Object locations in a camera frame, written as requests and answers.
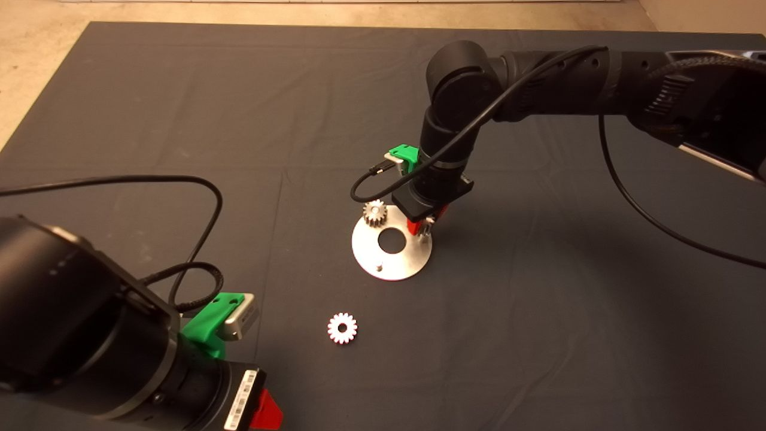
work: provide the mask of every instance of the circular metal plate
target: circular metal plate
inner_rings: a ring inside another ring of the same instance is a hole
[[[363,218],[356,222],[351,235],[351,248],[359,265],[381,280],[397,281],[417,274],[428,262],[431,235],[411,235],[407,230],[407,217],[393,205],[386,206],[388,217],[378,227],[368,226]],[[395,254],[385,252],[378,237],[386,229],[397,229],[404,235],[404,248]]]

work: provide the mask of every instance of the cable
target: cable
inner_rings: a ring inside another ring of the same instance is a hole
[[[205,230],[202,231],[199,240],[191,249],[189,257],[186,262],[192,262],[197,257],[202,246],[207,241],[210,232],[213,230],[218,216],[221,214],[221,208],[224,205],[224,197],[221,191],[215,184],[207,181],[204,178],[198,176],[189,175],[117,175],[117,176],[95,176],[91,178],[83,179],[68,179],[56,183],[44,183],[34,184],[31,186],[16,187],[13,189],[0,189],[0,197],[3,196],[16,196],[25,195],[29,193],[37,192],[50,192],[53,190],[62,189],[74,189],[77,187],[88,186],[101,186],[103,184],[127,184],[127,183],[194,183],[208,188],[215,195],[215,208],[210,216],[208,224],[205,226]],[[175,303],[175,296],[178,294],[178,287],[181,285],[181,281],[184,279],[186,271],[178,274],[178,277],[173,282],[173,286],[170,288],[170,294],[168,296],[168,304],[171,307],[178,309],[178,305]]]
[[[148,286],[152,283],[156,283],[157,281],[165,280],[166,278],[178,274],[179,272],[185,274],[187,270],[193,268],[203,269],[207,271],[208,274],[212,275],[215,279],[215,287],[213,288],[213,292],[211,292],[208,296],[195,299],[190,302],[177,304],[175,309],[179,313],[183,313],[207,304],[208,302],[212,301],[213,298],[215,298],[215,295],[221,292],[221,289],[224,287],[224,275],[215,265],[207,262],[185,262],[178,265],[173,265],[170,268],[165,268],[160,272],[155,272],[154,274],[147,275],[146,277],[141,278],[139,281]]]
[[[386,196],[390,192],[393,192],[394,190],[398,189],[399,187],[403,186],[405,183],[410,182],[415,177],[422,175],[423,172],[425,172],[426,169],[433,166],[436,162],[439,161],[439,158],[442,157],[447,151],[450,150],[456,143],[460,142],[460,140],[463,139],[464,136],[466,136],[468,133],[471,133],[474,131],[478,126],[481,126],[485,122],[489,121],[489,119],[494,115],[497,108],[502,104],[503,102],[508,99],[508,97],[513,94],[516,90],[518,90],[520,87],[523,87],[524,85],[527,85],[528,82],[530,82],[532,79],[535,79],[543,72],[547,71],[551,67],[555,66],[556,64],[561,63],[562,61],[566,61],[570,58],[577,57],[579,55],[586,55],[586,54],[592,54],[594,52],[598,51],[606,51],[608,48],[604,46],[595,46],[595,45],[589,45],[582,48],[577,48],[571,51],[567,51],[563,54],[559,54],[550,60],[544,62],[543,64],[540,64],[538,67],[535,67],[530,72],[519,78],[513,85],[508,87],[505,91],[503,91],[491,104],[489,104],[488,107],[486,107],[481,114],[476,116],[470,123],[468,123],[467,126],[465,126],[455,137],[453,137],[450,142],[447,143],[444,147],[442,147],[441,150],[437,151],[436,154],[434,154],[430,159],[426,160],[425,162],[418,165],[412,172],[409,174],[402,176],[397,181],[393,182],[390,186],[386,187],[380,192],[377,192],[370,196],[358,196],[356,194],[356,190],[359,188],[359,186],[371,176],[378,175],[379,173],[387,170],[382,169],[381,165],[375,165],[371,167],[368,172],[366,172],[364,175],[360,176],[359,179],[357,179],[354,182],[354,185],[351,187],[351,199],[354,199],[356,202],[370,202],[374,201],[376,199],[380,199],[383,196]]]
[[[607,143],[607,128],[606,128],[606,125],[604,124],[604,115],[598,116],[598,136],[601,139],[601,151],[604,153],[604,161],[607,163],[607,169],[609,169],[609,175],[611,175],[612,181],[614,181],[614,185],[617,186],[617,189],[620,190],[620,194],[622,194],[622,196],[625,198],[625,200],[627,200],[630,206],[632,206],[633,209],[635,209],[639,214],[641,214],[641,216],[644,217],[649,223],[654,225],[654,227],[665,232],[667,235],[670,235],[673,238],[683,242],[684,244],[690,247],[694,247],[702,252],[709,253],[711,255],[715,255],[720,258],[728,259],[730,261],[739,262],[744,265],[766,269],[766,262],[757,261],[757,260],[746,258],[740,255],[733,255],[732,253],[724,252],[717,248],[700,244],[697,241],[688,239],[684,235],[679,234],[678,232],[672,230],[671,228],[665,226],[664,224],[659,222],[657,219],[655,219],[651,214],[649,214],[645,209],[643,209],[641,205],[639,205],[638,202],[636,202],[635,199],[633,199],[630,193],[625,189],[625,186],[623,185],[622,181],[620,181],[620,177],[617,175],[617,171],[614,168],[614,164],[612,163],[612,158],[609,154],[609,145]]]

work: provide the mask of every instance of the barcode label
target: barcode label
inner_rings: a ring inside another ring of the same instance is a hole
[[[250,396],[250,391],[253,389],[256,373],[256,370],[247,370],[244,372],[242,382],[237,390],[237,395],[234,397],[234,402],[231,404],[229,416],[226,419],[226,425],[224,426],[226,431],[237,431],[239,422],[242,419],[244,405],[247,403],[247,398]]]

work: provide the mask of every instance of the black tablecloth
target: black tablecloth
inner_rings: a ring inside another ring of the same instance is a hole
[[[285,430],[765,428],[766,274],[641,219],[594,118],[486,125],[476,188],[438,224],[427,267],[389,283],[357,266],[349,187],[387,148],[417,145],[426,64],[457,39],[491,55],[766,48],[756,35],[93,23],[0,153],[0,184],[217,183],[224,212],[200,259],[257,294],[260,322],[229,358],[268,372]],[[766,190],[624,119],[608,128],[653,214],[766,258]],[[62,225],[141,276],[182,261],[211,206],[194,186],[104,186],[4,199],[2,215]],[[182,296],[208,288],[192,275]],[[340,311],[359,324],[345,347],[326,335]],[[2,429],[127,429],[9,396],[0,416]]]

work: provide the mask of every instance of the white gear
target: white gear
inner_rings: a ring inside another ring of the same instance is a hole
[[[385,223],[387,215],[388,210],[380,199],[367,202],[362,209],[362,218],[364,218],[368,226],[373,228],[377,228]]]
[[[341,331],[339,327],[345,326],[345,330]],[[330,334],[330,340],[335,341],[337,344],[348,344],[354,339],[356,330],[359,328],[356,325],[354,316],[349,313],[338,313],[332,316],[330,323],[327,324],[327,334]]]

